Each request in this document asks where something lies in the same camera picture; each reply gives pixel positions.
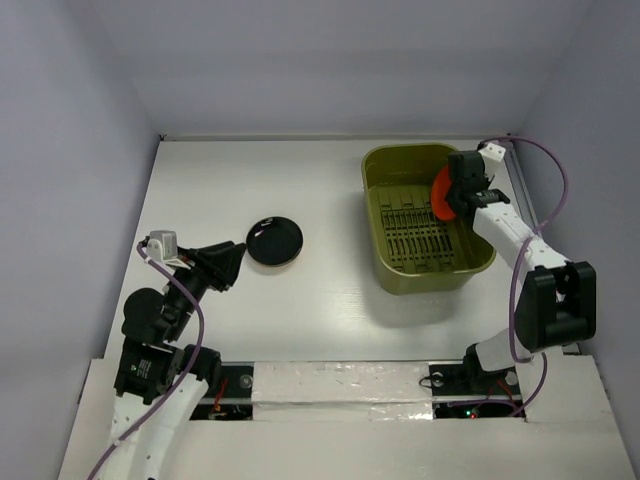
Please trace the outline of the left arm base electronics bay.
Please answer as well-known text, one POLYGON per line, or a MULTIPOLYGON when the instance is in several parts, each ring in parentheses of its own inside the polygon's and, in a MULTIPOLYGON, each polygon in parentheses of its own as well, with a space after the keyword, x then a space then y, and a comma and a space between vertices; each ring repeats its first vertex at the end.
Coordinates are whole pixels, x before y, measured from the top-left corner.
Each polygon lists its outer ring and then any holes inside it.
POLYGON ((191 421, 245 421, 253 418, 254 364, 223 362, 221 380, 196 405, 191 421))

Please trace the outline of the right arm base electronics bay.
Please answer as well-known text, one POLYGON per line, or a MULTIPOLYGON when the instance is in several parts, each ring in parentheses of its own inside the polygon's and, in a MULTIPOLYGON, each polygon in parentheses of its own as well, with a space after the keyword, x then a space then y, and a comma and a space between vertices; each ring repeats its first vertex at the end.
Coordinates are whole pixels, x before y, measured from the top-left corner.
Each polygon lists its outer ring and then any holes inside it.
POLYGON ((472 383, 462 363, 430 364, 418 382, 431 393, 434 418, 508 418, 523 404, 514 367, 472 383))

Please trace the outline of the blue floral dark-rimmed plate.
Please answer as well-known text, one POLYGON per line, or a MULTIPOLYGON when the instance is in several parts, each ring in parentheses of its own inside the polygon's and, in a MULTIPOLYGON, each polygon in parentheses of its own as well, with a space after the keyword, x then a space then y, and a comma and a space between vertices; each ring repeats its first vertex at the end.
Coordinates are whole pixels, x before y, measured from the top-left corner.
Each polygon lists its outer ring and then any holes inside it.
POLYGON ((253 261, 252 265, 257 271, 260 271, 260 272, 263 272, 264 274, 266 274, 267 272, 285 271, 293 263, 294 263, 294 261, 291 260, 291 261, 284 262, 284 263, 281 263, 281 264, 271 265, 271 264, 265 264, 265 263, 260 263, 260 262, 257 262, 257 261, 253 261))

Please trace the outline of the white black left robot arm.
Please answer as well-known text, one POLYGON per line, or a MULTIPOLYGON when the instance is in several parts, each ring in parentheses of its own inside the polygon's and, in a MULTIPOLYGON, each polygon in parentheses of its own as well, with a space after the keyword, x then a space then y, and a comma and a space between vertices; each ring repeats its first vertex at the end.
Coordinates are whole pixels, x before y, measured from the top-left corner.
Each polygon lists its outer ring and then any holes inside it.
POLYGON ((224 293, 235 284, 245 250, 233 241, 182 248, 167 230, 137 244, 167 284, 138 289, 124 303, 110 445, 91 478, 167 478, 195 407, 222 382, 221 355, 204 345, 200 302, 208 291, 224 293))

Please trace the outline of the plain black plate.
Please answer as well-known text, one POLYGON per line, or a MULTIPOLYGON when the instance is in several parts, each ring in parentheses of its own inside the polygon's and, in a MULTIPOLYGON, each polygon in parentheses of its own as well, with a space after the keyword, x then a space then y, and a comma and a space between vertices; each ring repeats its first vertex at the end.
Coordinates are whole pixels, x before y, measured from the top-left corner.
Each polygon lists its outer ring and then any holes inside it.
POLYGON ((245 243, 254 261, 277 265, 294 261, 299 256, 304 237, 293 220, 272 216, 256 222, 247 233, 245 243))

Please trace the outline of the orange rimmed black plate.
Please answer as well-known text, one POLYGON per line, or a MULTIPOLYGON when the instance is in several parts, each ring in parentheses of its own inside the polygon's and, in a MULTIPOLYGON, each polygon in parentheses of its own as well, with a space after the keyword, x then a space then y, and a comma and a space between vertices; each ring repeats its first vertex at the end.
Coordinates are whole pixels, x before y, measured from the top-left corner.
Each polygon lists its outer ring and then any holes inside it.
POLYGON ((430 203, 434 215, 441 221, 451 221, 456 217, 455 212, 449 206, 446 197, 449 193, 452 181, 449 177, 449 167, 445 166, 436 175, 430 193, 430 203))

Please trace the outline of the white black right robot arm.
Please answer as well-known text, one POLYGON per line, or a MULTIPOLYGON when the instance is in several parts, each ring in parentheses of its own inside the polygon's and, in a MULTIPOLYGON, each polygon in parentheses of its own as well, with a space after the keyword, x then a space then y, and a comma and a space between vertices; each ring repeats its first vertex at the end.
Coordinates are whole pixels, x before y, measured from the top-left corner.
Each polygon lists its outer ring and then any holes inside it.
POLYGON ((462 360, 460 379, 473 392, 488 390, 499 374, 549 348, 596 333, 595 269, 554 250, 493 188, 505 153, 486 143, 449 154, 431 194, 439 219, 462 221, 512 269, 506 329, 468 347, 462 360))

